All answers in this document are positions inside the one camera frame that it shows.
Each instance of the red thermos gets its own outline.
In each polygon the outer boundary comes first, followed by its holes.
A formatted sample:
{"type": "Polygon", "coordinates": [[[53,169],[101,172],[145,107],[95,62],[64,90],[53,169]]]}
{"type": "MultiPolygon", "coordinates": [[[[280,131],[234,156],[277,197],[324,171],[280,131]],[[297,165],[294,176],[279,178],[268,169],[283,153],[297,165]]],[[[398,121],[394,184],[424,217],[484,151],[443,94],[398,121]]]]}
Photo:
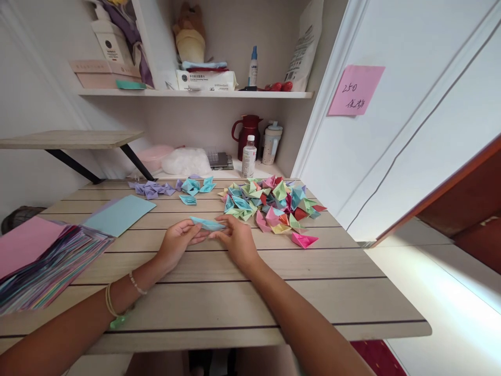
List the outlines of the red thermos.
{"type": "Polygon", "coordinates": [[[235,141],[238,142],[238,160],[242,160],[242,151],[247,145],[247,136],[253,135],[256,140],[254,141],[254,145],[259,149],[259,122],[262,119],[257,115],[242,115],[242,120],[238,120],[233,124],[233,128],[231,129],[231,136],[235,141]],[[242,130],[240,131],[238,138],[235,137],[235,128],[238,123],[242,123],[242,130]]]}

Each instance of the pink box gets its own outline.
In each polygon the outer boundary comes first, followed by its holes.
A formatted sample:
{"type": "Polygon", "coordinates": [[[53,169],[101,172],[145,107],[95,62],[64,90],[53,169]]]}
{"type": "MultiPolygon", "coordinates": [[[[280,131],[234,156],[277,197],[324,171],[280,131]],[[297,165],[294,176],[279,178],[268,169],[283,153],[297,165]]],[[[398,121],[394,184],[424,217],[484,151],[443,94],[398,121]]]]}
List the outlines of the pink box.
{"type": "Polygon", "coordinates": [[[142,82],[139,69],[133,66],[106,60],[75,60],[69,64],[86,89],[117,89],[116,80],[142,82]]]}

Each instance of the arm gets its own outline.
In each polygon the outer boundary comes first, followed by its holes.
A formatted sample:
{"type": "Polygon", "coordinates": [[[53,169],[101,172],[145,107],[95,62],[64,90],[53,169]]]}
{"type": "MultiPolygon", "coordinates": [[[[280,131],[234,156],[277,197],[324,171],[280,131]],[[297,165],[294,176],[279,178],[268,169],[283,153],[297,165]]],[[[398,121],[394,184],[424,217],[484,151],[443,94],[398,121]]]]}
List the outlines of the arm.
{"type": "Polygon", "coordinates": [[[308,375],[374,375],[336,328],[261,259],[250,226],[229,215],[217,220],[228,222],[230,234],[214,232],[209,237],[226,245],[252,281],[308,375]]]}
{"type": "MultiPolygon", "coordinates": [[[[200,227],[187,219],[169,228],[158,253],[133,271],[139,288],[150,289],[177,265],[189,244],[204,241],[208,232],[200,231],[200,227]]],[[[141,294],[127,275],[111,285],[110,296],[115,312],[122,313],[141,294]]],[[[106,307],[102,289],[3,353],[0,374],[59,376],[101,337],[114,319],[106,307]]]]}

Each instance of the water bottle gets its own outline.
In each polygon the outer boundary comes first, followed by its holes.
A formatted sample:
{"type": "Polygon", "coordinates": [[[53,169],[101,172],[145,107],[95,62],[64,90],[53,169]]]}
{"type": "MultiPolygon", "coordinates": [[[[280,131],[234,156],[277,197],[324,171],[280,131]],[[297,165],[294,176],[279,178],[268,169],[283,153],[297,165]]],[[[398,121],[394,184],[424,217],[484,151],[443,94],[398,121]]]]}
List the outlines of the water bottle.
{"type": "Polygon", "coordinates": [[[254,146],[255,136],[247,136],[247,145],[242,151],[242,177],[252,178],[254,176],[254,168],[256,166],[256,152],[257,149],[254,146]]]}
{"type": "Polygon", "coordinates": [[[275,162],[278,142],[282,138],[283,128],[274,121],[272,125],[265,129],[265,143],[263,150],[263,164],[272,165],[275,162]]]}

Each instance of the floor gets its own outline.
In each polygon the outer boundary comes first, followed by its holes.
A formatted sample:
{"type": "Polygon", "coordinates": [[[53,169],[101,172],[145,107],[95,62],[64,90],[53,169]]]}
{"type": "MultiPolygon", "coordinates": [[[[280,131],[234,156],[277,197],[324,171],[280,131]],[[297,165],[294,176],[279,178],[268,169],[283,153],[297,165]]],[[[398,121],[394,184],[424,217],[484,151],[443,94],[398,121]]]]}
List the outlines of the floor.
{"type": "MultiPolygon", "coordinates": [[[[408,375],[501,374],[501,275],[417,219],[366,252],[433,329],[429,337],[387,340],[408,375]]],[[[119,376],[129,361],[87,355],[65,376],[119,376]]],[[[222,360],[215,363],[211,375],[223,375],[222,360]]]]}

